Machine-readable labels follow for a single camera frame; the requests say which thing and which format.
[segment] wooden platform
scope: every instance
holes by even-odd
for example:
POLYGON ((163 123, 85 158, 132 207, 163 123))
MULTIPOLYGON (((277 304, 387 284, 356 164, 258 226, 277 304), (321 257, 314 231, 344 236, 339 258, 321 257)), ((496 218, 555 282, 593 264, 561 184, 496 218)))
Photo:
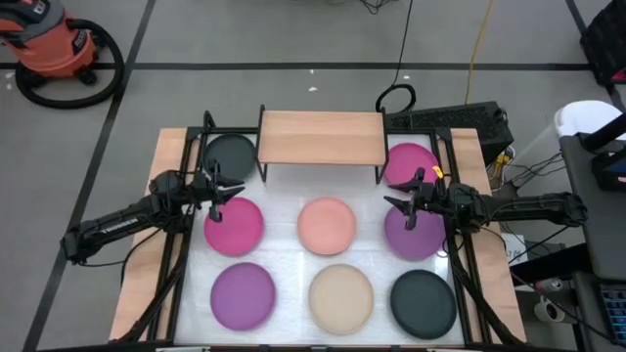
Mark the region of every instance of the wooden platform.
POLYGON ((263 112, 261 163, 383 165, 382 113, 263 112))

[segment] pink plate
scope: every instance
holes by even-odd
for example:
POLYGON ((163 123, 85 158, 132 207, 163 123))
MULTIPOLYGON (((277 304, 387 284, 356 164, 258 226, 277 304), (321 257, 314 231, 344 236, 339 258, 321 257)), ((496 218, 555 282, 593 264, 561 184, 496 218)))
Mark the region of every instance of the pink plate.
POLYGON ((356 236, 356 217, 338 198, 321 197, 306 203, 297 217, 300 242, 318 254, 346 250, 356 236))
POLYGON ((239 256, 251 251, 263 236, 261 210, 246 198, 232 198, 220 205, 222 222, 204 219, 204 237, 211 248, 224 255, 239 256))
POLYGON ((424 181, 434 182, 437 173, 432 166, 436 165, 437 158, 428 149, 415 143, 401 143, 389 150, 389 164, 384 170, 384 178, 389 185, 405 183, 413 178, 419 167, 423 167, 424 181))

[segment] wooden board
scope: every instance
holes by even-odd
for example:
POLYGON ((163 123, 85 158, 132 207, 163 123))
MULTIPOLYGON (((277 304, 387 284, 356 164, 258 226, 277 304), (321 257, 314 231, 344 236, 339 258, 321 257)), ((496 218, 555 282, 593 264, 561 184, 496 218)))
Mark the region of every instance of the wooden board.
MULTIPOLYGON (((163 171, 178 170, 185 147, 186 133, 186 128, 160 130, 149 182, 163 171)), ((133 245, 153 231, 154 229, 147 229, 135 234, 133 245)), ((110 339, 119 338, 127 333, 155 296, 164 246, 165 235, 156 235, 138 248, 128 260, 124 283, 113 317, 110 339)))
POLYGON ((266 110, 262 163, 383 165, 382 114, 266 110))
MULTIPOLYGON (((186 129, 163 129, 160 131, 155 150, 155 158, 150 179, 167 169, 178 169, 185 142, 186 129)), ((482 161, 482 153, 475 130, 453 129, 453 146, 461 180, 477 188, 483 194, 490 194, 489 182, 482 161)), ((491 230, 500 233, 492 224, 491 230)), ((150 230, 135 235, 134 242, 143 239, 150 230)), ((525 340, 523 325, 519 315, 514 287, 509 274, 507 255, 502 242, 495 235, 482 231, 473 236, 473 244, 478 265, 478 273, 485 298, 509 327, 511 332, 525 340)), ((138 249, 126 269, 126 280, 119 295, 117 309, 112 324, 111 338, 122 336, 144 312, 155 294, 157 274, 163 252, 164 237, 156 237, 138 249)), ((477 331, 478 321, 469 300, 469 318, 472 331, 477 331)), ((161 328, 166 321, 161 321, 161 328)), ((472 333, 474 341, 479 334, 472 333)))
MULTIPOLYGON (((478 143, 478 135, 474 129, 453 129, 452 145, 457 160, 457 168, 461 181, 476 188, 482 195, 491 195, 489 179, 482 161, 482 150, 478 143)), ((488 227, 493 232, 500 234, 498 223, 491 223, 488 227)), ((522 341, 526 340, 524 326, 519 315, 519 307, 511 274, 509 272, 509 259, 502 245, 493 233, 481 230, 473 234, 473 243, 478 276, 482 286, 482 293, 489 305, 496 312, 500 320, 509 330, 522 341)), ((469 316, 473 317, 474 324, 478 324, 475 306, 469 295, 466 295, 469 304, 469 316)), ((472 339, 480 341, 480 335, 472 324, 472 339)), ((498 336, 491 331, 494 342, 498 342, 498 336)))

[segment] dark gray plate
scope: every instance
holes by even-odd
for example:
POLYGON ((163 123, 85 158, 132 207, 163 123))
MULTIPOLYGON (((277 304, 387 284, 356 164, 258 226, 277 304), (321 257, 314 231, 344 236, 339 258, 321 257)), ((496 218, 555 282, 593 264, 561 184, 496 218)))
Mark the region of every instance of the dark gray plate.
POLYGON ((214 158, 219 162, 221 174, 235 180, 244 180, 254 168, 254 144, 239 134, 221 135, 204 149, 204 169, 214 158))
POLYGON ((452 289, 437 275, 426 270, 402 274, 393 284, 391 313, 409 334, 435 339, 446 334, 457 318, 452 289))

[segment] shop vacuum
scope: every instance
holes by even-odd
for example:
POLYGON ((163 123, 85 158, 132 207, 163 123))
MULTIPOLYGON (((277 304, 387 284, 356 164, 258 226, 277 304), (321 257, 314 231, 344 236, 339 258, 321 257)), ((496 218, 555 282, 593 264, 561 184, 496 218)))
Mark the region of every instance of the shop vacuum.
POLYGON ((58 0, 0 0, 0 41, 18 56, 16 83, 20 92, 43 107, 80 109, 106 100, 120 87, 124 59, 113 38, 99 25, 73 19, 58 0), (114 60, 111 83, 90 97, 52 100, 34 90, 56 78, 75 77, 96 84, 93 64, 109 47, 114 60))

